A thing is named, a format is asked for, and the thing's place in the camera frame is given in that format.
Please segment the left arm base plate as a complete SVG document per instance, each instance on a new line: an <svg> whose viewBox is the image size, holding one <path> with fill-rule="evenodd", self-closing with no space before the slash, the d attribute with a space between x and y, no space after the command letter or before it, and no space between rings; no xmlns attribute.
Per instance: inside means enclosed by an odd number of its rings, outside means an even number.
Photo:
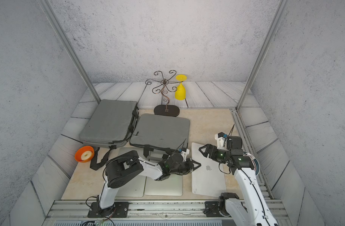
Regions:
<svg viewBox="0 0 345 226"><path fill-rule="evenodd" d="M90 205L88 218L126 218L129 202L115 202L111 207L102 209L97 202Z"/></svg>

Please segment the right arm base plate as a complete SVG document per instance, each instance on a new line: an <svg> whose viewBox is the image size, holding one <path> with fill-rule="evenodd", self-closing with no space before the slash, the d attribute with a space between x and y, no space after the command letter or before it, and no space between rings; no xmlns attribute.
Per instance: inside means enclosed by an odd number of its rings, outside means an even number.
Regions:
<svg viewBox="0 0 345 226"><path fill-rule="evenodd" d="M224 204L220 201L206 201L203 213L206 217L227 217Z"/></svg>

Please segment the silver apple laptop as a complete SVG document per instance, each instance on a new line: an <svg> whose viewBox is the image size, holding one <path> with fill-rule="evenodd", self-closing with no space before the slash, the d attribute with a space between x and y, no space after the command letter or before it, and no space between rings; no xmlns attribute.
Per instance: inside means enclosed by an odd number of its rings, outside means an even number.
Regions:
<svg viewBox="0 0 345 226"><path fill-rule="evenodd" d="M132 147L122 147L119 149L118 156L123 155L129 151L136 150L139 157L146 160L143 155L143 149L132 148ZM143 197L145 190L146 177L138 175L134 177L127 184L119 188L117 197Z"/></svg>
<svg viewBox="0 0 345 226"><path fill-rule="evenodd" d="M227 192L225 177L218 169L219 164L217 162L201 154L199 148L202 146L198 143L191 143L192 160L201 164L198 169L192 172L192 193L219 197L221 193Z"/></svg>
<svg viewBox="0 0 345 226"><path fill-rule="evenodd" d="M172 174L163 181L146 179L144 195L152 196L182 196L183 178Z"/></svg>

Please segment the grey laptop bag with strap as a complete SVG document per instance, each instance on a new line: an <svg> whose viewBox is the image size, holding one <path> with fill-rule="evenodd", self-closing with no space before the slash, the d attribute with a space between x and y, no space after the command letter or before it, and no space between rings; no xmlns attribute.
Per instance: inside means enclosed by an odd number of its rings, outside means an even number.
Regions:
<svg viewBox="0 0 345 226"><path fill-rule="evenodd" d="M107 106L99 104L85 126L80 139L94 150L90 168L98 170L108 161L112 150L123 147L131 138L139 118L136 102L130 106Z"/></svg>

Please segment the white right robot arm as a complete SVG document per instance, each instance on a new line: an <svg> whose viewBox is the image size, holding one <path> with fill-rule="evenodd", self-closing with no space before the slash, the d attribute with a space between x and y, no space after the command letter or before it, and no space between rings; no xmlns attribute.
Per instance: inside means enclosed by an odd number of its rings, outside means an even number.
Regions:
<svg viewBox="0 0 345 226"><path fill-rule="evenodd" d="M241 189L244 204L235 193L221 193L217 207L212 211L233 218L237 226L277 226L279 223L271 213L257 182L258 161L243 151L240 137L219 137L216 141L217 146L206 144L199 148L199 152L205 158L229 167Z"/></svg>

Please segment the grey laptop sleeve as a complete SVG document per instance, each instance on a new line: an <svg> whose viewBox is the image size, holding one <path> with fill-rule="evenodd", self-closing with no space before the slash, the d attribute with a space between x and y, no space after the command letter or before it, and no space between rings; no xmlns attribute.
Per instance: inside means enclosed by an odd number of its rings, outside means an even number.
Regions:
<svg viewBox="0 0 345 226"><path fill-rule="evenodd" d="M147 160L166 160L181 148L188 148L190 120L143 114L130 138L130 145L143 149Z"/></svg>
<svg viewBox="0 0 345 226"><path fill-rule="evenodd" d="M92 147L123 147L130 139L139 118L135 101L102 100L79 135Z"/></svg>

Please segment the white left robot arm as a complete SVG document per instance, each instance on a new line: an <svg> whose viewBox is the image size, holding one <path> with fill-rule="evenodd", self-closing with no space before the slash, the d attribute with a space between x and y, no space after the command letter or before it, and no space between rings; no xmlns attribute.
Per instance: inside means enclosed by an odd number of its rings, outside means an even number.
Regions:
<svg viewBox="0 0 345 226"><path fill-rule="evenodd" d="M135 150L129 151L106 163L103 172L105 184L98 199L98 207L102 210L112 207L119 188L138 175L163 181L171 175L190 174L200 167L200 163L183 156L179 151L158 163L144 160Z"/></svg>

